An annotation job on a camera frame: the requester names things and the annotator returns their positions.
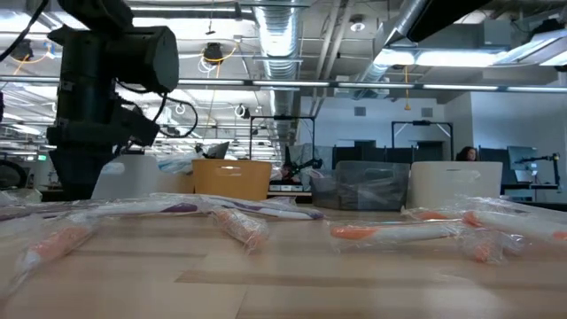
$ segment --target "woman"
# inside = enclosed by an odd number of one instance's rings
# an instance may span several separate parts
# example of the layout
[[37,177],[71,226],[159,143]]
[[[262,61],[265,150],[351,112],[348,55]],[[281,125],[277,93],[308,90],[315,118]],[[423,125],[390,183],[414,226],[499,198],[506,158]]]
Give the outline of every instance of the woman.
[[457,154],[456,161],[476,161],[477,150],[474,147],[466,146]]

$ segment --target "silver duct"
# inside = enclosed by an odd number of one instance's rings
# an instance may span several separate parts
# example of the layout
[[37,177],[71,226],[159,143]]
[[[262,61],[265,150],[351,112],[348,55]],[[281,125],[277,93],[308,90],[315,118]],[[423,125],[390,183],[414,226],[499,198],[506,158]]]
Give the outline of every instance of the silver duct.
[[[411,26],[416,22],[417,16],[423,10],[427,0],[406,0],[400,8],[400,14],[380,25],[377,37],[374,39],[376,58],[382,49],[406,37]],[[372,61],[363,73],[356,77],[357,82],[379,82],[388,71],[388,65],[376,64]],[[364,97],[368,91],[359,89],[353,93],[353,99]]]
[[[262,55],[270,58],[296,58],[298,56],[299,9],[289,7],[254,7],[259,24]],[[291,61],[266,61],[266,77],[270,80],[294,80],[298,64]],[[291,115],[293,91],[270,91],[270,108],[273,115]],[[291,123],[277,121],[277,139],[290,137]]]

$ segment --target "white wall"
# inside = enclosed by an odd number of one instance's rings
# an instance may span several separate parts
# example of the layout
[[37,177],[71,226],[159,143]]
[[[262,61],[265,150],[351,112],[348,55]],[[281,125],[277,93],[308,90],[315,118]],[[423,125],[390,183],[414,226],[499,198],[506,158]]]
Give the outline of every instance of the white wall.
[[[532,146],[540,156],[561,154],[559,173],[567,183],[565,126],[567,97],[557,94],[472,93],[473,138],[487,148]],[[539,162],[540,180],[554,182],[551,162]],[[546,201],[567,202],[567,194],[541,191]]]
[[453,122],[455,155],[465,146],[474,146],[472,103],[470,93],[463,94],[445,105],[445,119]]
[[[304,115],[311,109],[311,98],[301,98],[301,110]],[[375,140],[377,147],[392,144],[392,121],[422,120],[422,107],[433,108],[430,121],[444,121],[444,106],[435,99],[410,99],[411,111],[405,111],[405,99],[396,102],[384,99],[363,99],[354,101],[348,98],[327,98],[319,112],[315,124],[315,144],[334,146],[348,140]],[[354,116],[356,106],[366,107],[366,117]],[[305,124],[301,125],[300,142],[310,143],[311,137]],[[397,137],[396,147],[409,147],[415,141],[447,141],[448,137],[437,127],[407,126]]]

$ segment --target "clear plastic bin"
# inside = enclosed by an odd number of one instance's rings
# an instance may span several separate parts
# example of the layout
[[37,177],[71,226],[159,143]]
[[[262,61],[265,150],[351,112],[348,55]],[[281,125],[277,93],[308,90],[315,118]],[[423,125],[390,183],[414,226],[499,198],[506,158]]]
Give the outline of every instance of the clear plastic bin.
[[409,164],[341,161],[311,179],[313,204],[340,210],[400,211],[408,195]]

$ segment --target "table surface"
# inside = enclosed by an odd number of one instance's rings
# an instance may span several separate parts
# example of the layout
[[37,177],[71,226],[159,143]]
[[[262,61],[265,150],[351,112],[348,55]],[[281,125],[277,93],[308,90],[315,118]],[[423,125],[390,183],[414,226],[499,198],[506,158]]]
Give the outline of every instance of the table surface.
[[267,245],[245,255],[206,217],[107,220],[33,274],[2,318],[567,318],[564,254],[531,247],[489,266],[465,260],[453,239],[336,254],[326,221],[269,227]]

